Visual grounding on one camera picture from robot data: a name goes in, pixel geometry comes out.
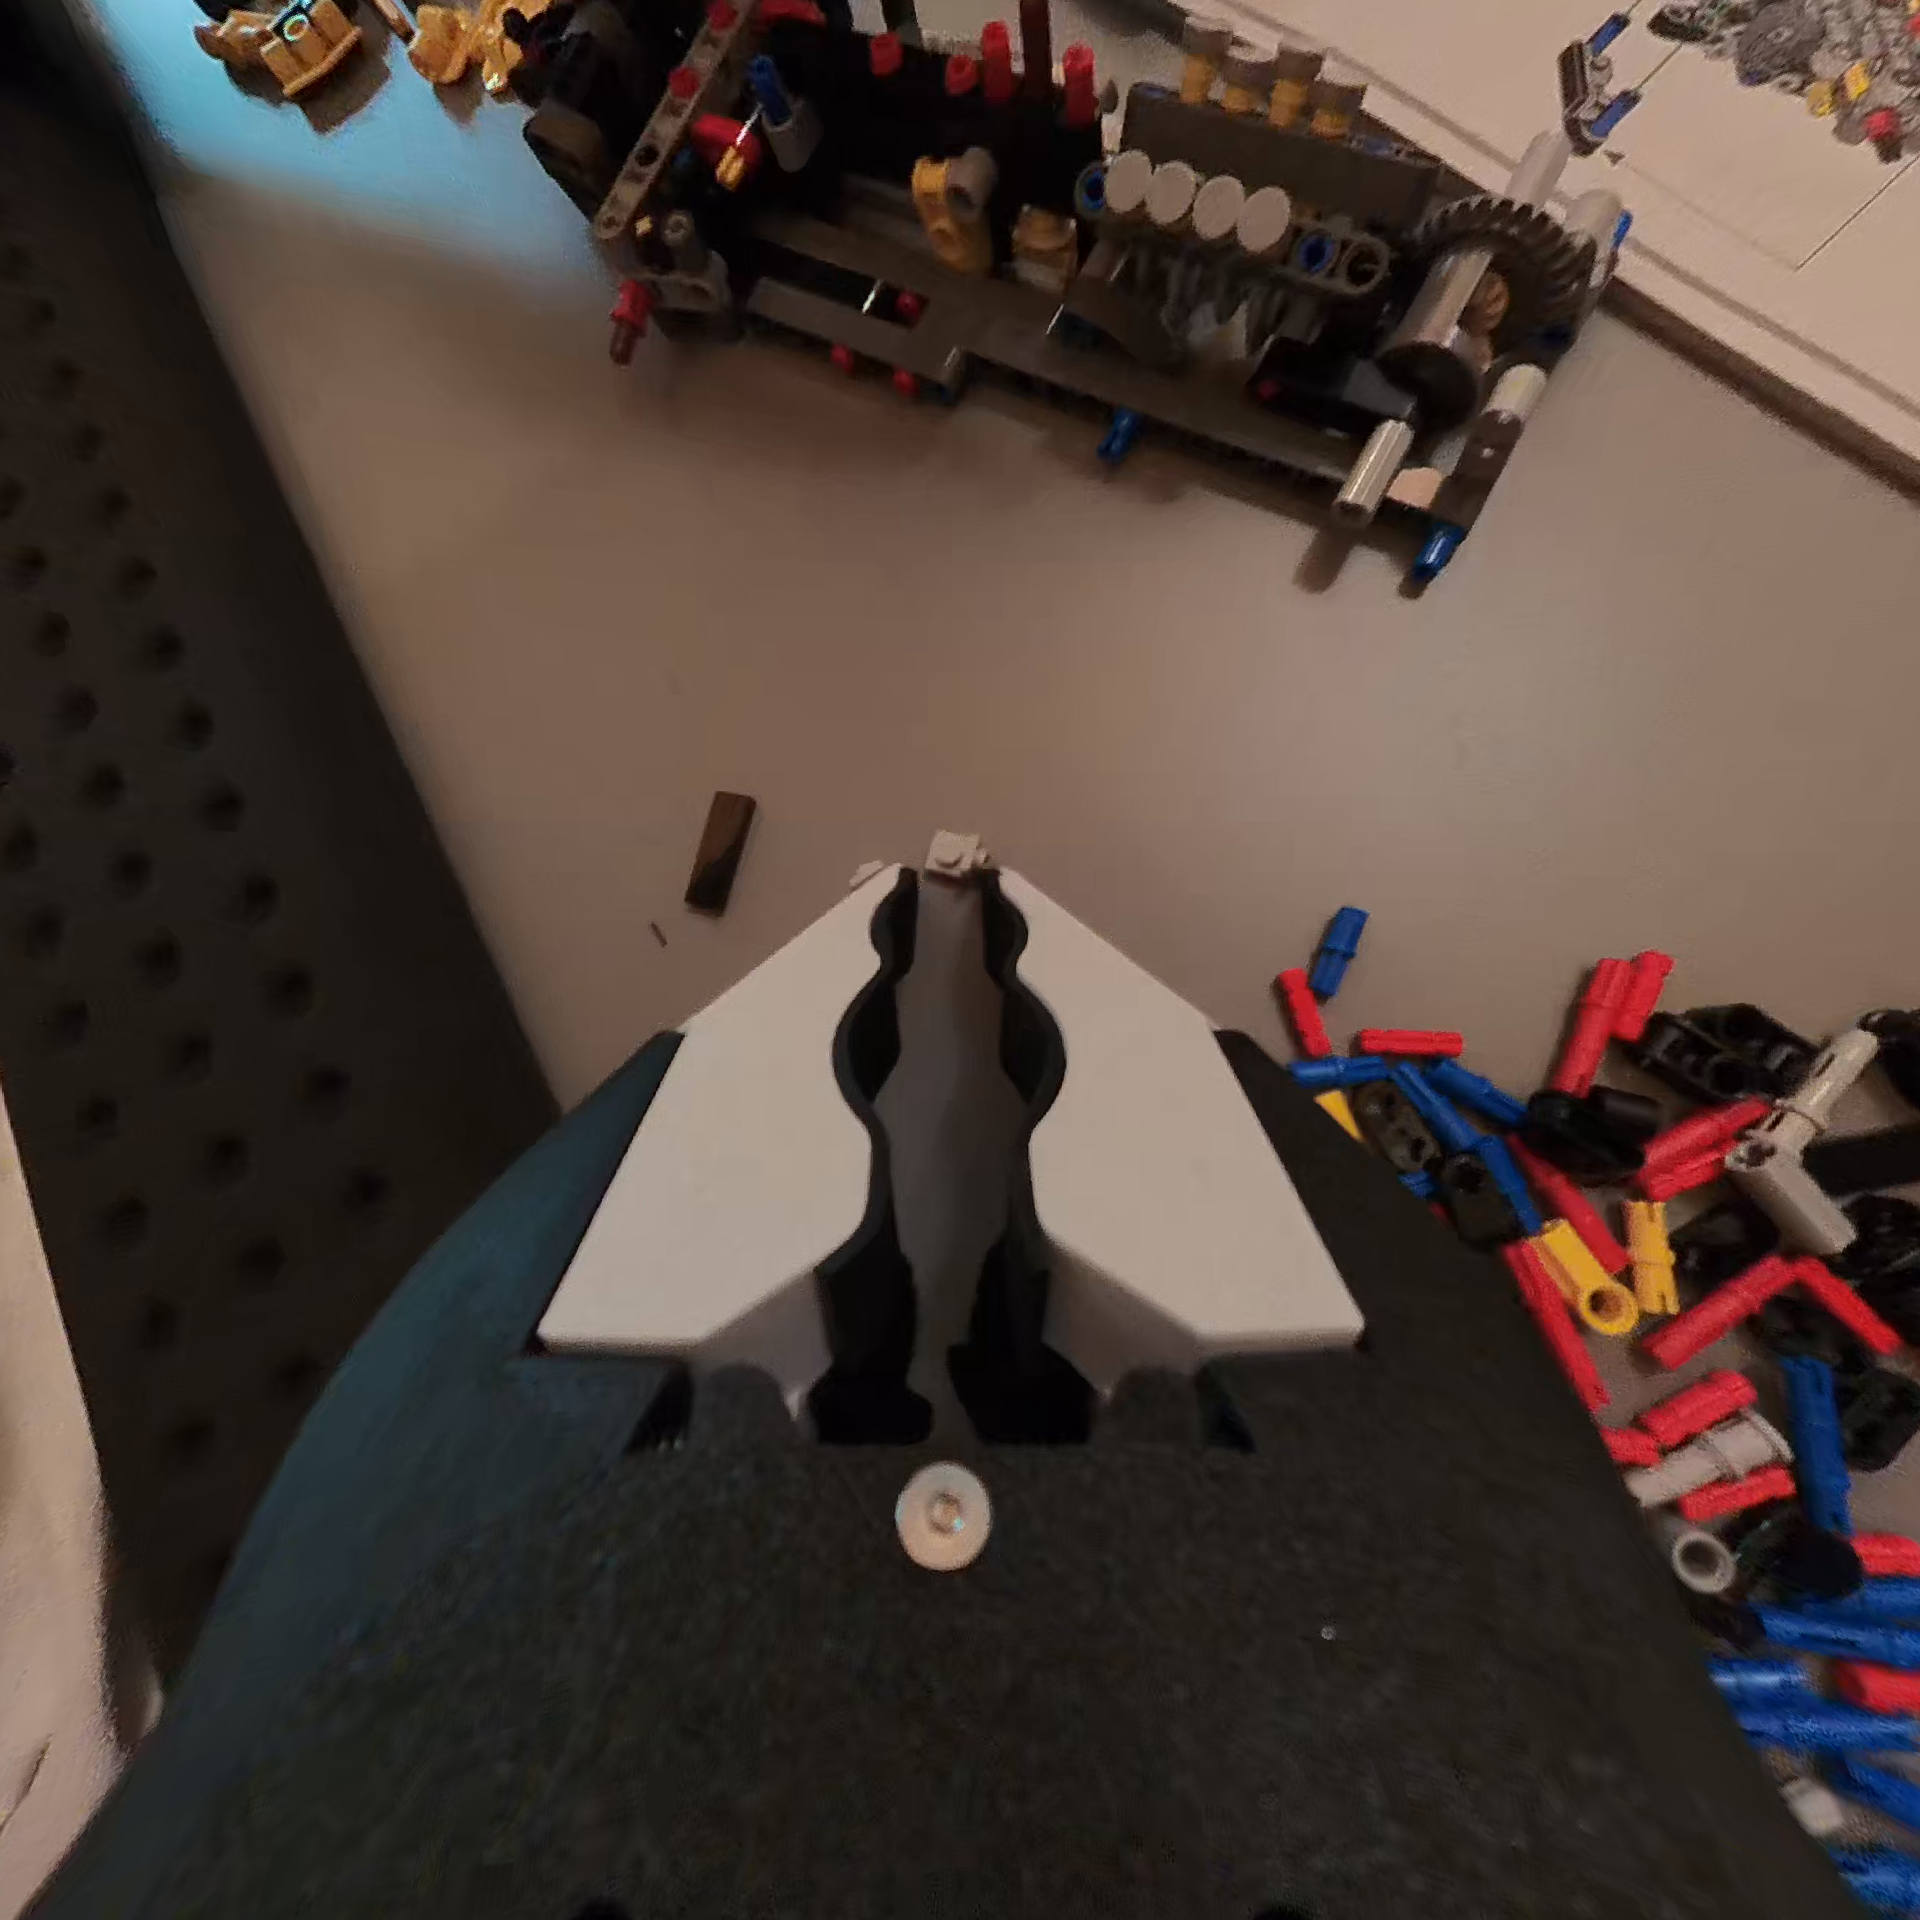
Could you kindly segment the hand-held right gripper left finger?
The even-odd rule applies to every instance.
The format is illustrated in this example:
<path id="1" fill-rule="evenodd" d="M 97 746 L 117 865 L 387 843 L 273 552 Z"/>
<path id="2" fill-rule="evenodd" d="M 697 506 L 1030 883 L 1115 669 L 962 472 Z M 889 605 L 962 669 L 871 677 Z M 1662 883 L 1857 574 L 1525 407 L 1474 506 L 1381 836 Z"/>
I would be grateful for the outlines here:
<path id="1" fill-rule="evenodd" d="M 879 1093 L 919 875 L 847 892 L 684 1021 L 536 1339 L 753 1364 L 810 1421 L 914 1421 L 919 1293 Z"/>

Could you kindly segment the lego instruction booklet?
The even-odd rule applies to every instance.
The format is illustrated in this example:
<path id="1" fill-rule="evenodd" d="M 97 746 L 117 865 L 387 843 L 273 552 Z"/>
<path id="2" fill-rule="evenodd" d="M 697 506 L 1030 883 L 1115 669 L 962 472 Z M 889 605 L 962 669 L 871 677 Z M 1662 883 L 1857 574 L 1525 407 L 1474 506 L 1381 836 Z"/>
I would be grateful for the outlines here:
<path id="1" fill-rule="evenodd" d="M 1916 4 L 1134 4 L 1307 47 L 1499 186 L 1595 38 L 1625 117 L 1555 195 L 1632 213 L 1619 277 L 1683 339 L 1916 491 Z"/>

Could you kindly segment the grey lego chassis assembly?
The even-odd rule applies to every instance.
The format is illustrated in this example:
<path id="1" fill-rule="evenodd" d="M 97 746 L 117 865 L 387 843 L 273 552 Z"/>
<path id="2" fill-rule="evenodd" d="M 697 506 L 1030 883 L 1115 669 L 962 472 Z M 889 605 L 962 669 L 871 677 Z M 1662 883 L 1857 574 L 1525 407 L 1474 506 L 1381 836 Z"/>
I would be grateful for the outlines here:
<path id="1" fill-rule="evenodd" d="M 508 4 L 524 137 L 621 270 L 609 355 L 770 330 L 903 397 L 994 376 L 1331 488 L 1337 530 L 1464 552 L 1630 213 L 1553 210 L 1638 103 L 1630 16 L 1561 52 L 1561 117 L 1501 192 L 1362 124 L 1319 52 L 1187 16 L 1176 88 L 1126 96 L 1048 4 L 932 43 L 914 4 Z"/>

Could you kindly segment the black flat lego tile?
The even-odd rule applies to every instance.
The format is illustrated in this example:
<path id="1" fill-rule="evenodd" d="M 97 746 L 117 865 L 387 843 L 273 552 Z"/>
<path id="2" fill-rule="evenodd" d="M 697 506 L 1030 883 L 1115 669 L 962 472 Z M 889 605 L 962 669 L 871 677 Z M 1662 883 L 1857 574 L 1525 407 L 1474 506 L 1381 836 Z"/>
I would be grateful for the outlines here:
<path id="1" fill-rule="evenodd" d="M 757 796 L 713 794 L 684 883 L 684 909 L 691 916 L 725 916 L 757 830 Z"/>

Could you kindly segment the pile of yellow lego pieces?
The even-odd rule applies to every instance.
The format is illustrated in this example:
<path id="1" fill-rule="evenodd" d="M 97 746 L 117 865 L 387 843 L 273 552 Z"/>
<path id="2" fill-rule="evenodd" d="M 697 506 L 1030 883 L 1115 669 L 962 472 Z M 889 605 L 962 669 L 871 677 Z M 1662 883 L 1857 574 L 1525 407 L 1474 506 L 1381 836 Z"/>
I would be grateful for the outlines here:
<path id="1" fill-rule="evenodd" d="M 236 77 L 267 77 L 281 100 L 319 94 L 363 52 L 363 16 L 433 90 L 476 79 L 506 96 L 541 60 L 541 31 L 571 4 L 199 4 L 195 43 Z"/>

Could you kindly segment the pile of lego pins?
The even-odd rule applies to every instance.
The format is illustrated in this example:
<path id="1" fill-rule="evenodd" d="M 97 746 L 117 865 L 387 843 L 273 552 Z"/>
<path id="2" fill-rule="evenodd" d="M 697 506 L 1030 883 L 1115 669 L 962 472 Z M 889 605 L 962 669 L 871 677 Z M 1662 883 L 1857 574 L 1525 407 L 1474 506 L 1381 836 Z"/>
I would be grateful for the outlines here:
<path id="1" fill-rule="evenodd" d="M 1295 1080 L 1511 1270 L 1679 1586 L 1714 1693 L 1871 1916 L 1916 1916 L 1916 1010 L 1828 1040 L 1667 1010 L 1602 955 L 1505 1093 L 1429 1027 L 1331 1012 L 1371 916 L 1271 979 Z"/>

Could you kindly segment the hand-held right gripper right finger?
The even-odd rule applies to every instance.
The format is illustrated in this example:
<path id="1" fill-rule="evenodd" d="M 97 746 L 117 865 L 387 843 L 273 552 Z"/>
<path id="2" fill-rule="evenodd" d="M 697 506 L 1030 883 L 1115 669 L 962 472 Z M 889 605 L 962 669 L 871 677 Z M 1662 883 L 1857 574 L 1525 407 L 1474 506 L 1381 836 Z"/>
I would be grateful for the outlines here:
<path id="1" fill-rule="evenodd" d="M 1357 1347 L 1241 1039 L 1015 871 L 979 883 L 979 945 L 1020 1135 L 976 1281 L 976 1407 L 1093 1411 L 1134 1374 Z"/>

